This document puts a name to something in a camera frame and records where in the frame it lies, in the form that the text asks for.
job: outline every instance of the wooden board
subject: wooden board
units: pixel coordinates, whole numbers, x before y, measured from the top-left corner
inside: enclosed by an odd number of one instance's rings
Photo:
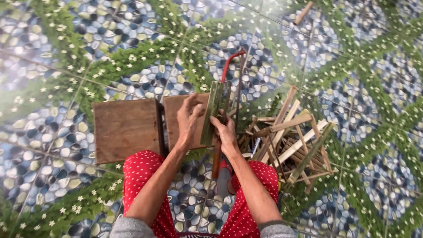
[[[165,107],[165,118],[166,118],[166,127],[168,129],[168,145],[169,150],[171,150],[179,137],[179,125],[176,115],[178,110],[181,108],[182,103],[188,95],[178,95],[178,96],[167,96],[163,97],[163,105]],[[209,94],[199,94],[198,100],[203,102],[204,108],[207,107],[207,102],[209,100]],[[204,148],[206,146],[200,144],[201,131],[203,129],[205,116],[202,116],[197,122],[197,128],[195,129],[194,142],[190,146],[190,149]]]
[[[93,103],[96,164],[145,149],[166,156],[161,107],[155,99]]]

